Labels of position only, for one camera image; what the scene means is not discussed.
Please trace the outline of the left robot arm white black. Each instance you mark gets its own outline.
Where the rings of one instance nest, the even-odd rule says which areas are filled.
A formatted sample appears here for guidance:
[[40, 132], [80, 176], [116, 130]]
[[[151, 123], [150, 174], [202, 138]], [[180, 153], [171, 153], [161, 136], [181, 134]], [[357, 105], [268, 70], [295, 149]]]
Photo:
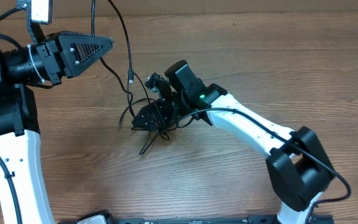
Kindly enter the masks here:
[[[0, 34], [0, 40], [12, 38]], [[5, 223], [53, 223], [40, 159], [33, 89], [74, 78], [114, 47], [109, 37], [61, 31], [0, 50], [0, 203]]]

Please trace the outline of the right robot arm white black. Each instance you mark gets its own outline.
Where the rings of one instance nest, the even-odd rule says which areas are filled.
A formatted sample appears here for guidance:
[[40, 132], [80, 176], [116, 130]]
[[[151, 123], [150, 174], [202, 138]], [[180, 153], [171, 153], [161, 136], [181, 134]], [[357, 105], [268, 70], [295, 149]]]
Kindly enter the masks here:
[[334, 170], [312, 129], [303, 126], [295, 131], [265, 119], [221, 86], [206, 86], [186, 60], [174, 63], [163, 75], [153, 73], [145, 85], [159, 98], [140, 109], [133, 129], [167, 138], [182, 120], [203, 120], [235, 135], [265, 159], [281, 206], [277, 214], [258, 217], [258, 222], [332, 223], [332, 217], [316, 216], [315, 208], [350, 197], [349, 183]]

